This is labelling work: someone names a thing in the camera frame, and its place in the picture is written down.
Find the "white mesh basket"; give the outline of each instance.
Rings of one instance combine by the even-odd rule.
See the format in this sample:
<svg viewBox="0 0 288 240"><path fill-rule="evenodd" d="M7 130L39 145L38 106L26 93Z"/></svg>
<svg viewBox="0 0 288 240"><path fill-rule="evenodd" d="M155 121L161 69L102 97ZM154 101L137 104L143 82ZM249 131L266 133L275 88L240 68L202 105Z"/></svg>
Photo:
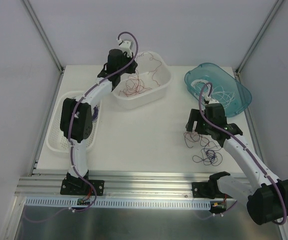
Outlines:
<svg viewBox="0 0 288 240"><path fill-rule="evenodd" d="M79 96L82 96L84 92L83 91L69 91L67 93L65 93L59 100L59 102L57 103L54 113L51 120L50 120L50 128L47 131L47 135L46 135L46 145L49 147L49 149L51 149L54 152L59 152L59 153L64 153L67 154L69 153L69 142L67 140L66 137L64 137L63 132L60 130L59 125L60 125L60 118L61 118L61 114L62 114L62 105L63 105L63 101L66 98L73 98L73 97L77 97L77 99L79 99ZM93 130L92 133L90 134L90 136L88 137L88 139L86 140L86 150L90 151L90 149L92 148L94 142L95 142L95 137L96 137L96 133L97 133L97 123L99 121L99 117L100 117L100 104L97 106L98 107L98 116L97 116L97 120L93 122Z"/></svg>

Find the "gray wall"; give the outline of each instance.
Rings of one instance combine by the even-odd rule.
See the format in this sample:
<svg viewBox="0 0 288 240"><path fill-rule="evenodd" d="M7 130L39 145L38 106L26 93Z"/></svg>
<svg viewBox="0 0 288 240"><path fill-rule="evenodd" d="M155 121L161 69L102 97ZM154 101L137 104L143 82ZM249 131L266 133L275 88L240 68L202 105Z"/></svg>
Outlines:
<svg viewBox="0 0 288 240"><path fill-rule="evenodd" d="M251 112L269 167L288 179L288 0L245 69Z"/></svg>
<svg viewBox="0 0 288 240"><path fill-rule="evenodd" d="M58 71L19 0L0 0L0 230L27 173Z"/></svg>
<svg viewBox="0 0 288 240"><path fill-rule="evenodd" d="M31 0L64 65L99 64L130 31L170 65L236 68L275 0Z"/></svg>

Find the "white basket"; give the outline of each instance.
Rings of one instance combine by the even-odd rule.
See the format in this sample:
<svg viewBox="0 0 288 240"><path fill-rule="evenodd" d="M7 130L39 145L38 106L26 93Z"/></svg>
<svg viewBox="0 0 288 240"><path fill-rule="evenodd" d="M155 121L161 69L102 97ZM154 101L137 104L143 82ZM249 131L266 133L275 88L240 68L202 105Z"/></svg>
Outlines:
<svg viewBox="0 0 288 240"><path fill-rule="evenodd" d="M60 118L62 114L62 105L63 101L66 98L73 98L76 96L82 96L84 92L83 91L69 91L65 93L60 100L58 101L54 113L51 120L50 120L50 128L49 131L47 131L46 135L46 145L48 146L49 149L51 149L54 152L59 152L63 154L69 153L69 142L66 137L64 137L63 132L60 130L59 125L60 125ZM95 142L95 137L97 133L97 123L99 122L100 118L100 112L101 112L101 107L98 105L98 116L97 116L97 121L93 122L93 130L88 139L86 140L86 150L90 151L92 146L94 145Z"/></svg>
<svg viewBox="0 0 288 240"><path fill-rule="evenodd" d="M157 53L141 52L136 57L136 62L138 63L139 76L137 74L124 74L121 77L121 82L113 91L117 103L126 109L134 109L164 97L172 80L168 66ZM132 94L133 90L127 90L127 87L134 86L134 82L129 80L131 78L141 79L146 89Z"/></svg>

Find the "white cable track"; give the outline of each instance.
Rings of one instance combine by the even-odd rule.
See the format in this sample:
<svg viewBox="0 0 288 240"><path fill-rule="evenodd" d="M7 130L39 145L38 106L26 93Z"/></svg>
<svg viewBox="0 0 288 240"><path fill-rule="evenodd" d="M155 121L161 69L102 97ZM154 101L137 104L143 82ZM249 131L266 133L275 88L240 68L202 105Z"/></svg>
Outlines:
<svg viewBox="0 0 288 240"><path fill-rule="evenodd" d="M75 207L84 208L86 205L77 205L77 197L27 197L26 206L40 207ZM123 199L97 198L94 208L116 209L182 209L182 210L210 210L210 201L207 200L155 200L155 199Z"/></svg>

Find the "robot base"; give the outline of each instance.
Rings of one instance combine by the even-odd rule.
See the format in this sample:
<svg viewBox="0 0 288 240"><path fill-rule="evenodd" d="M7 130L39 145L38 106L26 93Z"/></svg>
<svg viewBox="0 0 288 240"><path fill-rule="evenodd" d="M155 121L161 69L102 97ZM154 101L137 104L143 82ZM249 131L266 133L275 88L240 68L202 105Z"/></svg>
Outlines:
<svg viewBox="0 0 288 240"><path fill-rule="evenodd" d="M94 186L97 196L103 196L105 181L88 179L88 172L85 175L84 179ZM87 183L85 183L80 178L70 175L69 173L66 174L66 178L64 178L64 180L62 181L62 186L60 188L61 195L85 196L88 195L89 191L90 186Z"/></svg>

